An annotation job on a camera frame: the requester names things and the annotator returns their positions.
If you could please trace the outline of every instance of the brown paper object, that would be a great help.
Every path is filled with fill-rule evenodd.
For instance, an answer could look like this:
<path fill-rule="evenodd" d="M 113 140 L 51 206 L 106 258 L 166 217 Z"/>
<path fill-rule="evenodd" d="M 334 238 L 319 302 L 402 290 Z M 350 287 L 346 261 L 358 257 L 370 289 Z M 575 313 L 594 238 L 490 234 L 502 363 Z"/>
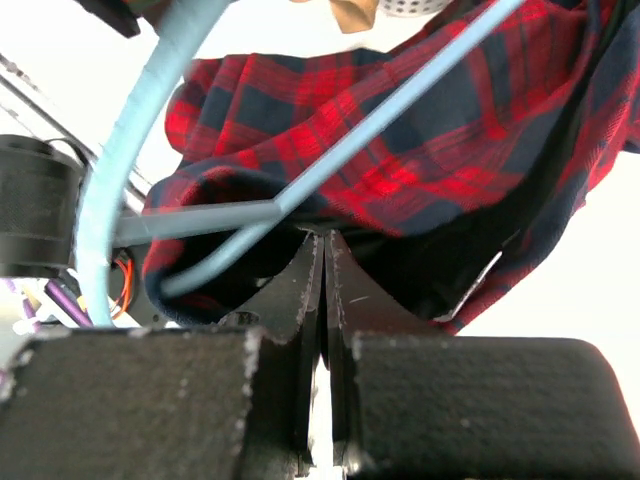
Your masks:
<path fill-rule="evenodd" d="M 291 0 L 305 3 L 309 0 Z M 376 20 L 379 0 L 330 0 L 333 16 L 342 33 L 357 33 L 371 30 Z"/>

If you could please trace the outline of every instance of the plaid pattern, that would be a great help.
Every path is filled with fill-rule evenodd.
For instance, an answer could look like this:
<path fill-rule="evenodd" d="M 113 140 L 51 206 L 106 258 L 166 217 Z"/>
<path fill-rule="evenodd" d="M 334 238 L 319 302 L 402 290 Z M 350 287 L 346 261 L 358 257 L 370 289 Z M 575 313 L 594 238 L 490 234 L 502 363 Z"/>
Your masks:
<path fill-rule="evenodd" d="M 311 59 L 253 54 L 195 61 L 165 123 L 183 161 L 154 186 L 147 209 L 271 198 L 489 3 L 455 0 L 389 53 L 360 49 Z M 309 208 L 408 236 L 502 200 L 532 168 L 615 3 L 527 1 L 326 182 Z M 619 151 L 640 146 L 639 31 L 636 8 L 590 81 L 578 139 L 555 195 L 517 250 L 443 329 L 457 332 L 539 265 Z M 152 245 L 144 268 L 147 290 L 178 321 L 209 323 L 227 313 L 210 291 L 168 303 L 158 295 L 160 280 L 180 265 L 184 245 Z M 202 258 L 210 251 L 196 253 Z"/>

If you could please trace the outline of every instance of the clothes hanger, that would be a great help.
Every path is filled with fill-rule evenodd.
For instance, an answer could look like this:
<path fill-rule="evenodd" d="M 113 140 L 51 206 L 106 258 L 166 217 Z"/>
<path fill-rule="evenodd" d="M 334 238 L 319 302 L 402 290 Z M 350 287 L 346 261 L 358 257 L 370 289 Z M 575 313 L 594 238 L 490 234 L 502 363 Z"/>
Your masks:
<path fill-rule="evenodd" d="M 167 278 L 161 285 L 162 294 L 169 298 L 182 295 L 204 285 L 229 268 L 353 155 L 409 108 L 524 1 L 498 0 L 487 8 L 351 132 L 276 195 L 273 201 L 262 202 L 275 206 L 270 210 L 271 214 L 265 213 L 265 217 L 256 222 L 253 215 L 242 216 L 244 213 L 248 214 L 248 210 L 239 210 L 237 222 L 216 225 L 211 221 L 211 227 L 205 229 L 208 232 L 229 230 L 241 224 L 247 226 L 235 232 L 197 265 Z M 129 95 L 102 156 L 86 182 L 77 223 L 76 262 L 89 314 L 97 327 L 112 326 L 107 302 L 108 258 L 116 236 L 122 190 L 156 117 L 197 49 L 229 3 L 228 0 L 174 2 L 165 23 L 160 27 L 158 45 Z M 203 216 L 210 210 L 210 220 L 215 220 L 225 216 L 226 208 L 234 207 L 238 208 L 236 204 L 221 204 L 199 207 L 198 210 Z M 192 212 L 185 212 L 184 218 L 189 214 Z M 173 224 L 180 226 L 180 216 L 183 214 L 175 212 L 171 215 Z M 144 228 L 141 224 L 136 225 L 133 218 L 127 221 L 127 228 L 131 231 L 134 227 Z M 194 234 L 193 229 L 187 229 L 186 223 L 184 225 L 183 232 L 171 232 L 174 238 Z"/>

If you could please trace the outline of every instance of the flannel cloth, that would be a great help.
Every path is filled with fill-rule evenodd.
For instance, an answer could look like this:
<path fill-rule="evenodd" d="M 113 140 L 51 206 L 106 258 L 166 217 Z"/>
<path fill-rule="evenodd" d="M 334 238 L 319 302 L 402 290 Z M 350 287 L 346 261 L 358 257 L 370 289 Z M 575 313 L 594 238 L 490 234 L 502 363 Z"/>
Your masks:
<path fill-rule="evenodd" d="M 527 1 L 327 181 L 304 211 L 387 238 L 416 239 L 499 204 L 548 147 L 616 2 Z M 272 198 L 490 3 L 455 0 L 389 53 L 196 60 L 165 123 L 183 160 L 152 188 L 147 211 Z M 579 128 L 552 194 L 455 318 L 437 324 L 445 331 L 456 333 L 539 265 L 617 154 L 640 145 L 640 10 L 629 8 L 588 78 L 575 113 Z M 228 300 L 231 293 L 215 281 L 177 299 L 159 294 L 163 278 L 223 238 L 152 244 L 143 273 L 149 297 L 179 323 L 215 322 L 242 303 Z M 465 249 L 473 251 L 470 240 Z M 405 261 L 429 270 L 419 259 Z"/>

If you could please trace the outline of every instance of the white perforated container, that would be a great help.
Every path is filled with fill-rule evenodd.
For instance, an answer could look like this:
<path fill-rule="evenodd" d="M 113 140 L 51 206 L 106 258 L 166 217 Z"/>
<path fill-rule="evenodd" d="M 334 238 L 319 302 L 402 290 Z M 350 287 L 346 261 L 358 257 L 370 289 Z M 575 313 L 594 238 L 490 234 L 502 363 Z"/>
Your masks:
<path fill-rule="evenodd" d="M 394 17 L 420 17 L 438 13 L 453 0 L 380 0 L 378 8 Z"/>

